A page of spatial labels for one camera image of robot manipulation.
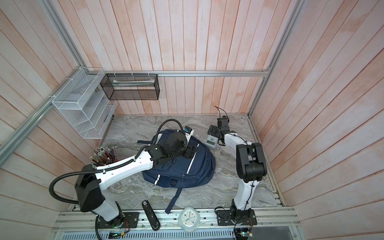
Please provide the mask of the navy blue student backpack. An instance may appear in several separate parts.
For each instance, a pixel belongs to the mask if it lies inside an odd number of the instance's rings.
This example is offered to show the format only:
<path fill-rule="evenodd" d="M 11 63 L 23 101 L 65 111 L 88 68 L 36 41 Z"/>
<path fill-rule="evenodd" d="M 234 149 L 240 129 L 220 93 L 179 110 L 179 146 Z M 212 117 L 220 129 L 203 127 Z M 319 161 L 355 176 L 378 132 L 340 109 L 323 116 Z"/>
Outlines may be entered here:
<path fill-rule="evenodd" d="M 176 131 L 180 132 L 179 130 L 159 131 L 148 146 L 165 141 L 165 134 L 168 135 Z M 166 165 L 153 165 L 151 169 L 142 172 L 144 179 L 150 183 L 164 188 L 177 189 L 175 196 L 165 210 L 167 214 L 171 212 L 183 189 L 205 185 L 213 178 L 215 173 L 216 159 L 210 149 L 193 136 L 188 145 L 198 147 L 197 153 L 192 159 L 178 157 L 169 161 Z M 148 146 L 143 146 L 135 155 L 135 158 L 138 159 L 142 152 L 147 153 L 145 148 Z"/>

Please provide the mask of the grey calculator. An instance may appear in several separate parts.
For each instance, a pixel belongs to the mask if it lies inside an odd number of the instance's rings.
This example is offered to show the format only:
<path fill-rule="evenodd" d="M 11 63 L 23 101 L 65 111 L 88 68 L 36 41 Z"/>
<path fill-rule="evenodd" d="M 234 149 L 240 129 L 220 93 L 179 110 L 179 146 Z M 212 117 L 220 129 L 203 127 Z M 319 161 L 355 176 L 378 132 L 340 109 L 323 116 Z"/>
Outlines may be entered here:
<path fill-rule="evenodd" d="M 212 136 L 210 134 L 207 135 L 207 139 L 205 141 L 205 145 L 208 148 L 215 149 L 216 146 L 218 145 L 218 138 L 215 136 Z"/>

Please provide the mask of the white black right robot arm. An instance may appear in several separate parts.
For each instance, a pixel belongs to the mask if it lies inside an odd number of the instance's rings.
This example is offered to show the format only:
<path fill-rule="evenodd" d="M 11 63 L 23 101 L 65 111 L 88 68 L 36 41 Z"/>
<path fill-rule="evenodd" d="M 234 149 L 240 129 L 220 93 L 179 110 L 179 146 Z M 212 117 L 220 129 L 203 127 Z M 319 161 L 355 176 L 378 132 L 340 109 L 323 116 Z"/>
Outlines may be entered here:
<path fill-rule="evenodd" d="M 252 199 L 268 170 L 263 146 L 247 141 L 230 130 L 229 122 L 228 116 L 217 118 L 217 125 L 209 127 L 206 146 L 214 149 L 220 145 L 236 151 L 236 171 L 240 183 L 229 213 L 235 223 L 245 223 L 253 219 Z"/>

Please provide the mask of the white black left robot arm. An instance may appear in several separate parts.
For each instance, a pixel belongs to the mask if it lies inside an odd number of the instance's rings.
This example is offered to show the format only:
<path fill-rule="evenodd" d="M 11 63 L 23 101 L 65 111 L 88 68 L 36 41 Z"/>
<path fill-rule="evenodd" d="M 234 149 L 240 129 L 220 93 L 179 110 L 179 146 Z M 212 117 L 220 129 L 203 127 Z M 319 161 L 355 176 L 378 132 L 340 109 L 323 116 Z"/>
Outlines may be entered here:
<path fill-rule="evenodd" d="M 111 185 L 140 172 L 164 168 L 172 163 L 188 164 L 196 158 L 198 147 L 190 143 L 194 130 L 185 127 L 180 130 L 157 133 L 150 145 L 142 146 L 139 152 L 117 163 L 94 168 L 86 165 L 80 172 L 61 175 L 54 179 L 49 187 L 53 198 L 64 203 L 79 205 L 82 212 L 92 212 L 106 222 L 120 224 L 123 212 L 117 202 L 109 200 L 105 191 Z M 65 199 L 56 194 L 55 185 L 69 177 L 76 176 L 76 201 Z"/>

